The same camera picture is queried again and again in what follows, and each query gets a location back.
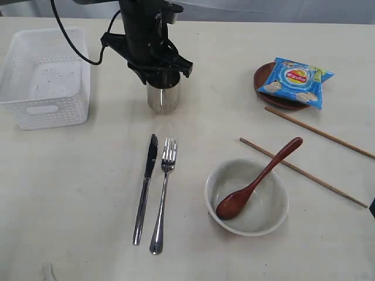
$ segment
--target fork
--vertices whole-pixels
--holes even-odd
[[[152,234],[150,252],[159,255],[163,251],[164,240],[164,208],[166,197],[166,186],[168,185],[169,174],[174,170],[177,156],[177,139],[166,138],[162,157],[162,170],[164,171],[164,184],[162,198],[160,200],[158,218],[156,220],[154,233]]]

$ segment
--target wooden plate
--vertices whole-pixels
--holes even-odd
[[[258,96],[265,102],[275,105],[276,107],[288,109],[288,110],[300,110],[309,107],[307,104],[301,104],[298,101],[285,100],[283,98],[274,97],[272,95],[264,94],[263,92],[257,91],[263,86],[268,76],[271,74],[275,63],[267,63],[255,72],[254,74],[254,90]]]

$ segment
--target stainless steel cup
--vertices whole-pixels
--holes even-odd
[[[175,110],[180,103],[180,73],[170,72],[147,81],[147,103],[158,114]]]

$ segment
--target table surface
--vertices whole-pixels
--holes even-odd
[[[107,20],[69,19],[86,30],[97,60]],[[54,19],[0,18],[0,64],[15,32],[55,28]],[[122,32],[116,21],[114,32]],[[195,63],[182,80],[179,108],[156,115],[126,61],[107,49],[92,66],[88,121],[22,131],[0,111],[0,280],[42,280],[51,262],[65,280],[375,280],[370,212],[285,166],[275,171],[289,195],[286,221],[272,234],[240,237],[207,213],[203,189],[221,162],[269,158],[244,137],[276,152],[305,142],[288,161],[370,204],[374,160],[264,110],[253,90],[256,69],[276,56],[336,75],[324,85],[324,109],[290,116],[375,152],[375,26],[177,22],[171,39]],[[151,133],[179,139],[169,179],[165,246],[149,253],[162,189],[156,165],[140,246],[132,245]]]

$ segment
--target black cable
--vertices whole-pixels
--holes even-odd
[[[60,20],[60,17],[59,17],[59,14],[57,13],[57,10],[56,10],[56,6],[54,4],[54,0],[50,0],[51,1],[51,6],[52,6],[52,11],[53,11],[53,14],[56,18],[56,21],[57,21],[57,24],[60,26],[60,29],[61,29],[61,32],[63,33],[65,39],[67,40],[68,44],[70,45],[70,47],[76,52],[76,54],[81,58],[83,59],[84,61],[88,62],[88,63],[91,63],[95,66],[98,66],[99,64],[101,64],[101,62],[103,61],[103,53],[104,53],[104,49],[105,49],[105,46],[103,46],[100,50],[100,55],[99,55],[99,61],[92,61],[92,60],[89,60],[88,58],[86,58],[84,55],[82,55],[80,53],[80,51],[77,50],[77,48],[75,47],[75,45],[73,44],[73,42],[70,40],[68,34],[66,33],[65,31],[65,28],[63,26],[63,24],[61,23],[61,20]],[[118,14],[120,13],[121,11],[117,11],[115,13],[115,15],[113,16],[113,18],[111,19],[111,22],[110,22],[110,25],[108,26],[108,30],[107,32],[110,32],[111,31],[111,28],[112,28],[112,25],[116,19],[116,17],[118,16]]]

